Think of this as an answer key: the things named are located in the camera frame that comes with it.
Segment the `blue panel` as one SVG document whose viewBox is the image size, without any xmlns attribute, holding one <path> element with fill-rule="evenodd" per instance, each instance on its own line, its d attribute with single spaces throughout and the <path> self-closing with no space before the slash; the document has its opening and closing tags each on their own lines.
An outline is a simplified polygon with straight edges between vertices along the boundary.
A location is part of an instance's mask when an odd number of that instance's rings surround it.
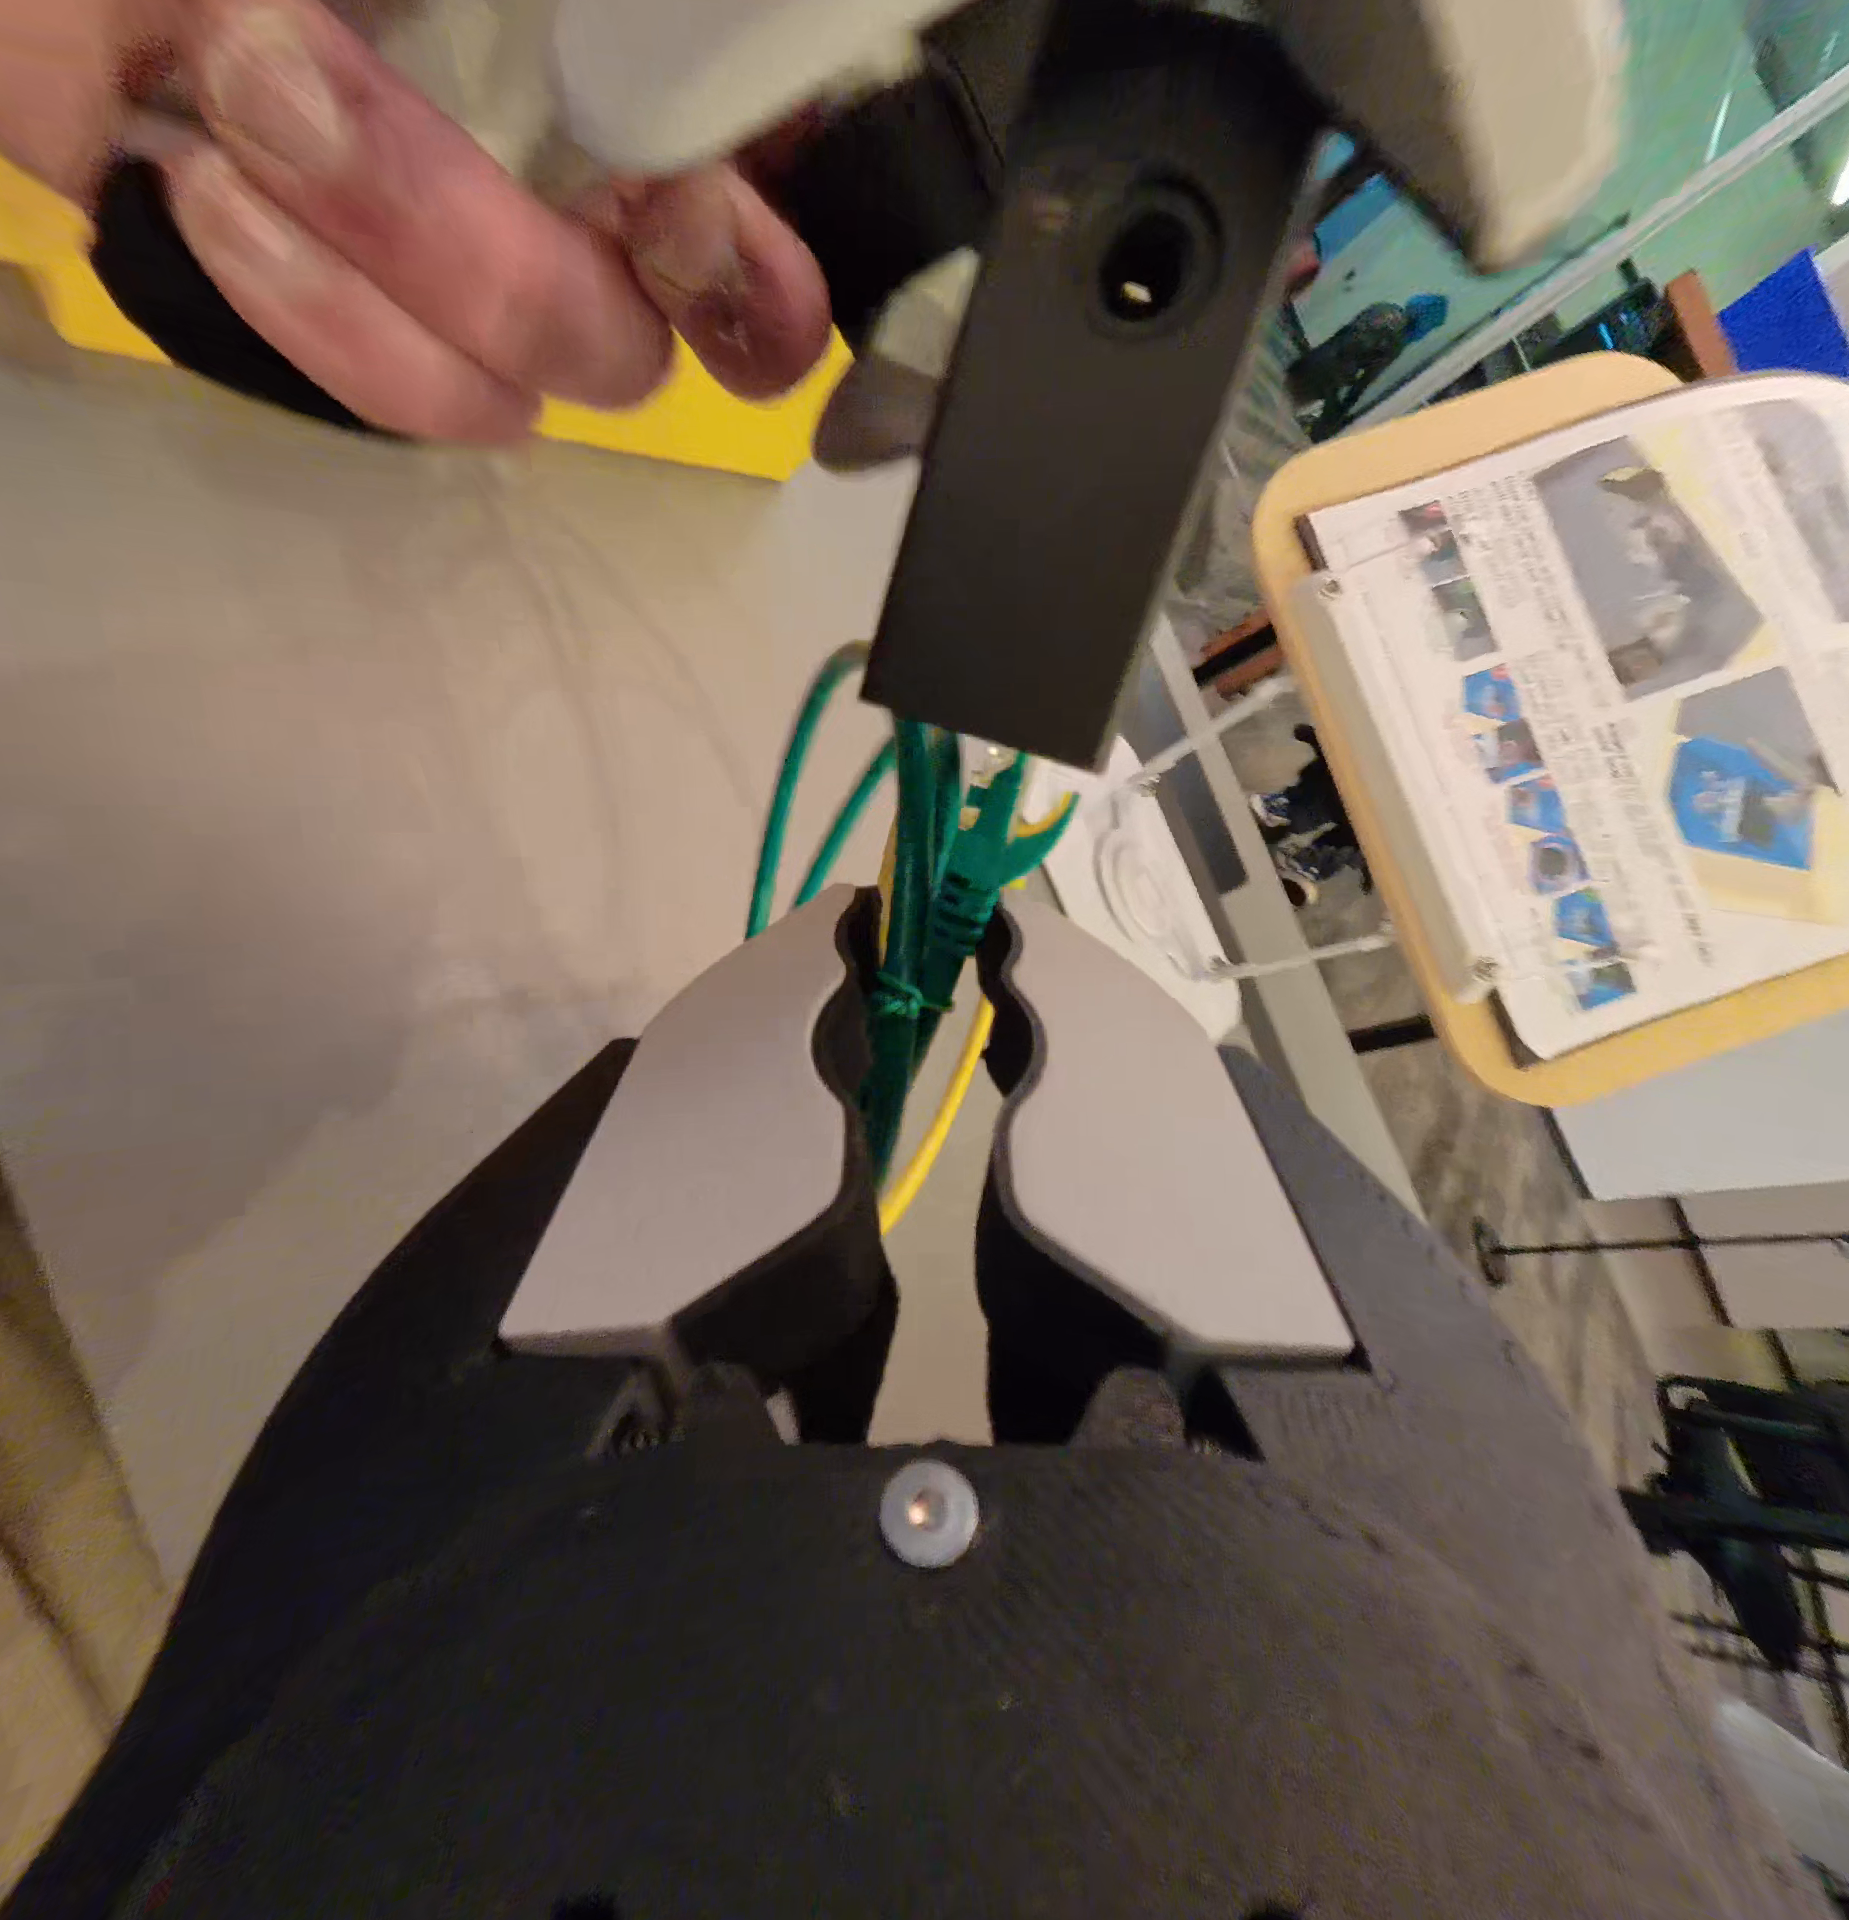
<svg viewBox="0 0 1849 1920">
<path fill-rule="evenodd" d="M 1849 380 L 1849 330 L 1805 249 L 1719 308 L 1737 372 L 1812 372 Z"/>
</svg>

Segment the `black pole stand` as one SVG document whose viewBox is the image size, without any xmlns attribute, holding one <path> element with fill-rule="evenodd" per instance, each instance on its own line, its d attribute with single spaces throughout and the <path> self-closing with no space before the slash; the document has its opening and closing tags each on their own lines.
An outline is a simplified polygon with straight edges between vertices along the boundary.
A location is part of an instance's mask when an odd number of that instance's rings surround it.
<svg viewBox="0 0 1849 1920">
<path fill-rule="evenodd" d="M 1849 1261 L 1849 1232 L 1800 1230 L 1772 1235 L 1714 1235 L 1704 1237 L 1692 1230 L 1678 1235 L 1648 1235 L 1619 1240 L 1541 1240 L 1541 1241 L 1506 1241 L 1496 1228 L 1477 1218 L 1469 1225 L 1469 1248 L 1488 1285 L 1506 1283 L 1507 1267 L 1516 1259 L 1565 1257 L 1565 1256 L 1686 1256 L 1700 1261 L 1724 1251 L 1778 1251 L 1778 1248 L 1828 1248 Z"/>
</svg>

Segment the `black network switch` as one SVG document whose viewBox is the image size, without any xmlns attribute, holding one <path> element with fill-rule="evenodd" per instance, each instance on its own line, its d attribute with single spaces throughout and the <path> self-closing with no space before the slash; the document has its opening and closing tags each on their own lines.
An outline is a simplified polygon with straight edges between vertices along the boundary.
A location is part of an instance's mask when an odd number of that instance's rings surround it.
<svg viewBox="0 0 1849 1920">
<path fill-rule="evenodd" d="M 1324 112 L 1262 29 L 1053 38 L 1006 146 L 863 699 L 1098 769 L 1283 304 Z"/>
</svg>

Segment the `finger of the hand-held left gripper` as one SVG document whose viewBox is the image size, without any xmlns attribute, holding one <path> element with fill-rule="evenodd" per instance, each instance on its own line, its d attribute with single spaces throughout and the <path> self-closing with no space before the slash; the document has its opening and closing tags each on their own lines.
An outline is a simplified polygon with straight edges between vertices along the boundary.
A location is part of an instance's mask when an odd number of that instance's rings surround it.
<svg viewBox="0 0 1849 1920">
<path fill-rule="evenodd" d="M 1478 275 L 1542 254 L 1619 151 L 1617 3 L 1288 3 L 1281 49 Z"/>
<path fill-rule="evenodd" d="M 609 173 L 761 157 L 854 356 L 817 464 L 922 453 L 1003 185 L 1015 5 L 565 3 L 553 97 Z"/>
</svg>

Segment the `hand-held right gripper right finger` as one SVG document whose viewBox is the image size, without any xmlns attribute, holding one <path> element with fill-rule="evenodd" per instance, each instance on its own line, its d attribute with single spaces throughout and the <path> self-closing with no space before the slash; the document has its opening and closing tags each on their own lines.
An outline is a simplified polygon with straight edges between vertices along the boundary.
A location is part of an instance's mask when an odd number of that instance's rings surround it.
<svg viewBox="0 0 1849 1920">
<path fill-rule="evenodd" d="M 1200 1022 L 1049 904 L 998 903 L 976 963 L 1002 1097 L 973 1245 L 991 1438 L 1068 1444 L 1120 1372 L 1191 1417 L 1233 1370 L 1355 1368 L 1314 1235 Z"/>
</svg>

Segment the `person's left hand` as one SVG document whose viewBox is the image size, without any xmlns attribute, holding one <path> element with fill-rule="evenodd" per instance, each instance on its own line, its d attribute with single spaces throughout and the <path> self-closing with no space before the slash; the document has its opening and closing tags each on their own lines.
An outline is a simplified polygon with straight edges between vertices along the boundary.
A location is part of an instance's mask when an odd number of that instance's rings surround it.
<svg viewBox="0 0 1849 1920">
<path fill-rule="evenodd" d="M 744 401 L 825 355 L 821 267 L 741 167 L 544 204 L 323 5 L 0 3 L 0 157 L 93 220 L 119 157 L 230 308 L 404 441 L 623 411 L 676 345 Z"/>
</svg>

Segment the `clear acrylic stand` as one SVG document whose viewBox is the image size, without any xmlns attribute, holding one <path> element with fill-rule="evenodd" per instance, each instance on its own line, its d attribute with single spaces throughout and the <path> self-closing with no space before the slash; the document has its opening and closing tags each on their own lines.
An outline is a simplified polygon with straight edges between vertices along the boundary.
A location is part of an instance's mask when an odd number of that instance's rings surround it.
<svg viewBox="0 0 1849 1920">
<path fill-rule="evenodd" d="M 1227 891 L 1245 889 L 1249 876 L 1213 796 L 1204 755 L 1231 773 L 1227 736 L 1258 736 L 1262 712 L 1294 718 L 1299 699 L 1286 670 L 1237 699 L 1213 702 L 1204 686 L 1193 693 L 1200 701 L 1194 726 L 1186 730 L 1175 706 L 1166 706 L 1171 738 L 1151 755 L 1117 738 L 1103 773 L 1035 762 L 1024 806 L 1029 826 L 1065 815 L 1059 844 L 1042 861 L 1056 904 L 1160 985 L 1213 1042 L 1223 1042 L 1244 1029 L 1248 989 L 1350 955 L 1402 954 L 1402 943 L 1379 912 L 1346 939 L 1316 943 L 1292 903 L 1292 951 L 1258 959 L 1231 955 L 1238 935 L 1220 908 Z"/>
</svg>

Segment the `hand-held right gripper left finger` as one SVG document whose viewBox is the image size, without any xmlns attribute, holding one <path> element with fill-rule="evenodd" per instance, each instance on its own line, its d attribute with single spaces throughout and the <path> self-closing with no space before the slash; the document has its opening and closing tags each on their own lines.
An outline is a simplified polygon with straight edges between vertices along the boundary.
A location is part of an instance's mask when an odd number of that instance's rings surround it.
<svg viewBox="0 0 1849 1920">
<path fill-rule="evenodd" d="M 883 903 L 834 883 L 671 998 L 631 1046 L 496 1338 L 626 1358 L 677 1398 L 750 1372 L 796 1436 L 866 1438 L 898 1316 L 859 1093 Z"/>
</svg>

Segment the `black office chair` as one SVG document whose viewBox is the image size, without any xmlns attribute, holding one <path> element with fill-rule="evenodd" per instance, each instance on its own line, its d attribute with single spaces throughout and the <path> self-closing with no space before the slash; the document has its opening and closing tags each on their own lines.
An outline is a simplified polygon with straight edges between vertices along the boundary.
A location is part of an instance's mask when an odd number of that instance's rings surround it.
<svg viewBox="0 0 1849 1920">
<path fill-rule="evenodd" d="M 1619 1501 L 1647 1551 L 1681 1554 L 1725 1601 L 1767 1670 L 1800 1673 L 1842 1646 L 1808 1631 L 1803 1591 L 1849 1596 L 1849 1381 L 1793 1387 L 1692 1374 L 1654 1384 L 1658 1472 Z"/>
</svg>

